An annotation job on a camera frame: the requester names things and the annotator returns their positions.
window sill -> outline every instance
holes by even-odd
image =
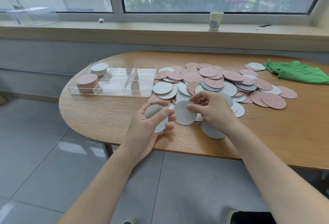
[[[221,47],[283,51],[329,51],[329,32],[316,26],[221,24],[218,32],[204,23],[55,22],[19,27],[0,21],[1,39],[60,40],[165,46]]]

gray tile floor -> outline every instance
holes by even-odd
[[[55,223],[105,162],[57,104],[0,106],[0,224]],[[130,176],[111,224],[221,223],[228,208],[267,210],[240,161],[154,151]]]

gray wall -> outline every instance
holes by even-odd
[[[0,91],[59,97],[62,89],[88,64],[130,51],[186,51],[268,54],[329,64],[329,53],[174,47],[65,41],[0,40]],[[20,70],[4,71],[2,69]],[[53,72],[57,74],[32,73]]]

oval table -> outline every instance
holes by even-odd
[[[158,69],[189,62],[209,63],[227,70],[239,71],[250,62],[291,62],[296,58],[268,55],[233,55],[194,52],[139,51],[112,56],[101,61],[157,63]],[[314,62],[301,62],[320,67],[328,74],[329,67]],[[286,86],[297,92],[296,99],[286,99],[284,110],[243,104],[245,115],[240,118],[286,164],[329,170],[329,86],[283,80],[267,70],[258,72],[273,85]],[[120,144],[130,119],[147,98],[72,95],[65,87],[59,108],[64,121],[76,132],[105,144],[108,155],[111,144]],[[240,159],[230,140],[212,139],[201,131],[200,123],[190,126],[175,123],[174,131],[160,136],[155,150]]]

right hand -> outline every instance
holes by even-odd
[[[200,113],[211,126],[224,134],[239,122],[225,97],[216,92],[201,91],[189,101],[193,104],[187,105],[187,110]]]

